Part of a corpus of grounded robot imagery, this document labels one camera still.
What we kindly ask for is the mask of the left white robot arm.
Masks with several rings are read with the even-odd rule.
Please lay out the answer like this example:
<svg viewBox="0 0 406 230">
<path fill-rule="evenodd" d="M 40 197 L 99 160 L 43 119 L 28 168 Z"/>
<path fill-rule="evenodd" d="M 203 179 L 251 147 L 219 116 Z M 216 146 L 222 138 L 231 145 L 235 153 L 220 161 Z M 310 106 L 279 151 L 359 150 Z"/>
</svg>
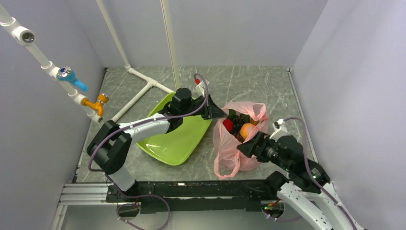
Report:
<svg viewBox="0 0 406 230">
<path fill-rule="evenodd" d="M 106 121 L 87 146 L 90 161 L 95 162 L 119 188 L 119 196 L 132 201 L 138 194 L 138 182 L 124 163 L 133 142 L 170 133 L 183 124 L 184 117 L 200 116 L 203 120 L 225 118 L 227 114 L 206 93 L 196 99 L 187 88 L 175 91 L 171 100 L 154 115 L 132 123 Z"/>
</svg>

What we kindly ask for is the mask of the pink plastic bag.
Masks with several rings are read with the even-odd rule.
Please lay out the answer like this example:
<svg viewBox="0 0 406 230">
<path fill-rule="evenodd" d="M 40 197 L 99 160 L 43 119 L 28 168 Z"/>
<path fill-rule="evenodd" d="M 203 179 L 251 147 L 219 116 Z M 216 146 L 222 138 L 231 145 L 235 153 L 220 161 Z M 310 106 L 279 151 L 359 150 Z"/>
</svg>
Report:
<svg viewBox="0 0 406 230">
<path fill-rule="evenodd" d="M 244 143 L 254 138 L 259 132 L 267 132 L 269 127 L 269 112 L 264 103 L 249 101 L 228 102 L 222 110 L 230 114 L 235 111 L 236 115 L 248 115 L 257 124 L 249 131 L 244 138 Z M 213 131 L 213 144 L 216 152 L 214 160 L 214 173 L 219 179 L 233 178 L 239 171 L 250 171 L 259 167 L 255 157 L 249 158 L 237 149 L 241 142 L 231 134 L 223 122 L 219 119 Z"/>
</svg>

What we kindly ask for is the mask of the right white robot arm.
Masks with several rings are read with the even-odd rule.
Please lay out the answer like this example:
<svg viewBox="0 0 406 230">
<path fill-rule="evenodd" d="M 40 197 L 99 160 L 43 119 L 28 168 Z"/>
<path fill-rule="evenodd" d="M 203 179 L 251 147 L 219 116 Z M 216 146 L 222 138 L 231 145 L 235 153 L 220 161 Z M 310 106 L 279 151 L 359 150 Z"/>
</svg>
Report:
<svg viewBox="0 0 406 230">
<path fill-rule="evenodd" d="M 316 230 L 361 230 L 339 199 L 323 167 L 310 161 L 294 136 L 277 140 L 258 132 L 237 146 L 246 157 L 261 163 L 271 162 L 288 173 L 273 172 L 265 179 L 264 194 L 290 205 Z"/>
</svg>

